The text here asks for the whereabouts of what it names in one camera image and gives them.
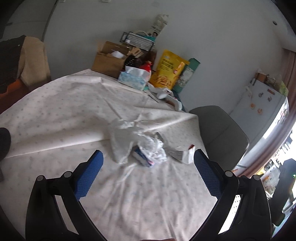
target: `refrigerator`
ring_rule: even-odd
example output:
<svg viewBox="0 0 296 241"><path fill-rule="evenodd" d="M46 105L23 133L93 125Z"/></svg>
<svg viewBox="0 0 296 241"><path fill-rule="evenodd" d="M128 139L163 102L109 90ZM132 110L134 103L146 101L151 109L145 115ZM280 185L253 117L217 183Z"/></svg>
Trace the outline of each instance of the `refrigerator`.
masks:
<svg viewBox="0 0 296 241"><path fill-rule="evenodd" d="M230 116L249 138L249 152L262 138L266 139L276 125L284 121L288 111L285 96L253 79L246 86L246 92Z"/></svg>

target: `dark cloth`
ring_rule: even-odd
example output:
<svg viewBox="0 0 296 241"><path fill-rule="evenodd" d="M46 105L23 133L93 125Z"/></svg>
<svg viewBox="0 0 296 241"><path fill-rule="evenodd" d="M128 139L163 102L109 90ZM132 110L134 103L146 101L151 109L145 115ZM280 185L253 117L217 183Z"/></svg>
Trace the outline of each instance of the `dark cloth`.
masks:
<svg viewBox="0 0 296 241"><path fill-rule="evenodd" d="M0 42L0 94L17 79L20 52L25 35Z"/></svg>

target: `yellow snack bag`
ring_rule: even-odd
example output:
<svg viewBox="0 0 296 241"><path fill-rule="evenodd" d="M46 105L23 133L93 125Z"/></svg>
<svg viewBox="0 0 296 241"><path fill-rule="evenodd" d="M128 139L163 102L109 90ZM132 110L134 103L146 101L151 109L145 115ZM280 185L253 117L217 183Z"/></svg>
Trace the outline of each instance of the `yellow snack bag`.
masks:
<svg viewBox="0 0 296 241"><path fill-rule="evenodd" d="M189 61L182 59L168 50L164 50L159 60L157 70L151 76L149 82L154 87L167 87L171 90L186 64L189 64Z"/></svg>

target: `curtain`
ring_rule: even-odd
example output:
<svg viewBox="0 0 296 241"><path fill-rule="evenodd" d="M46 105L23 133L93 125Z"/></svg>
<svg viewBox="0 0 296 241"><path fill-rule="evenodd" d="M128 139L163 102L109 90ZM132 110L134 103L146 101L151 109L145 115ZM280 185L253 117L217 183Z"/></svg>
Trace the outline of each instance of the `curtain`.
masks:
<svg viewBox="0 0 296 241"><path fill-rule="evenodd" d="M290 114L273 143L268 146L263 151L262 155L241 174L247 177L251 177L257 173L267 162L269 162L270 158L283 145L284 141L289 136L296 121L296 53L289 50L285 51L287 57L283 60L282 74L283 82L289 90L288 102Z"/></svg>

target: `gray chair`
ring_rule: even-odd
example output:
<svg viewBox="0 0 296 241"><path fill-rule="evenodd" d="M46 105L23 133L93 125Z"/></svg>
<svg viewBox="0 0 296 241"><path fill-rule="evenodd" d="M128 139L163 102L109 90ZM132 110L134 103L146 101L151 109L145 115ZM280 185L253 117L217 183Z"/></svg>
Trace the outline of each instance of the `gray chair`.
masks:
<svg viewBox="0 0 296 241"><path fill-rule="evenodd" d="M249 147L249 139L233 119L220 107L210 105L191 111L198 116L200 134L210 161L233 170Z"/></svg>

